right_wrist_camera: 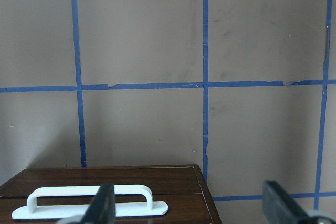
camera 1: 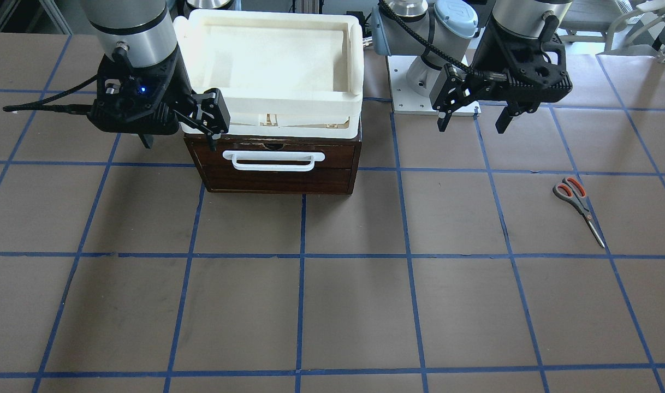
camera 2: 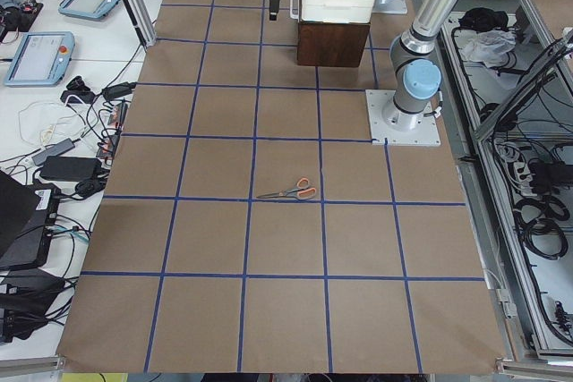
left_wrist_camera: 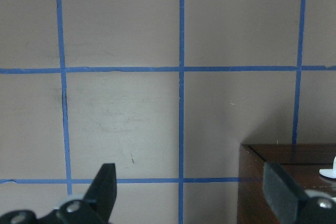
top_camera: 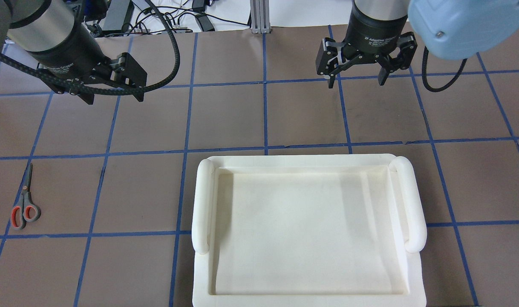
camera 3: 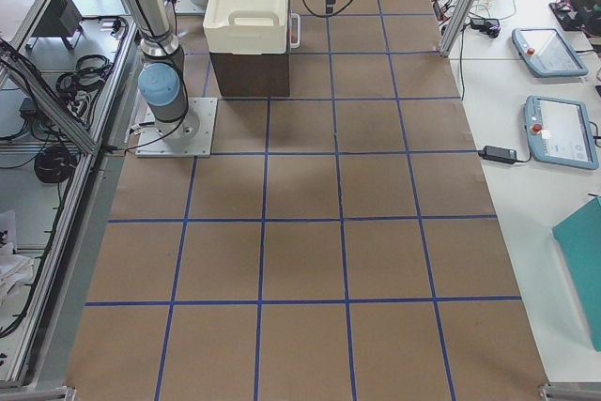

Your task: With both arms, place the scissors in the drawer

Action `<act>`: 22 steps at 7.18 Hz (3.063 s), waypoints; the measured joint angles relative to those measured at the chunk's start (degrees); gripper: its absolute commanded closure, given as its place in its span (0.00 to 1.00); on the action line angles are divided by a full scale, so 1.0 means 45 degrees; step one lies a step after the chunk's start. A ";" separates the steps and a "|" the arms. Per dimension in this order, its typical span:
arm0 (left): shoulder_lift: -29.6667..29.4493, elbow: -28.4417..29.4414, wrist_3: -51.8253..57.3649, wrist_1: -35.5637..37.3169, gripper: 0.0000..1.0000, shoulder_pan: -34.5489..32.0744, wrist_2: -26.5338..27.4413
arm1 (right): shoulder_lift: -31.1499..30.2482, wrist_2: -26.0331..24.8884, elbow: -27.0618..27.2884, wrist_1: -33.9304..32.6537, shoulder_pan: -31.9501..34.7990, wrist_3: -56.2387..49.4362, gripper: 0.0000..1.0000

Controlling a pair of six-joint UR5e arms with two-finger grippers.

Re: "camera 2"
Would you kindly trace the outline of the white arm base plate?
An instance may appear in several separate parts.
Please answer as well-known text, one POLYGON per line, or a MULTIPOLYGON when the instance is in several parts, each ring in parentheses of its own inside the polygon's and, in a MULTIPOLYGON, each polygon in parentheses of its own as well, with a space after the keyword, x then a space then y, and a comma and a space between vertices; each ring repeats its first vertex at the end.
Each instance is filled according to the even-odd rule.
POLYGON ((430 101, 421 113, 405 114, 394 104, 395 90, 368 89, 366 107, 373 145, 439 147, 437 120, 430 101))

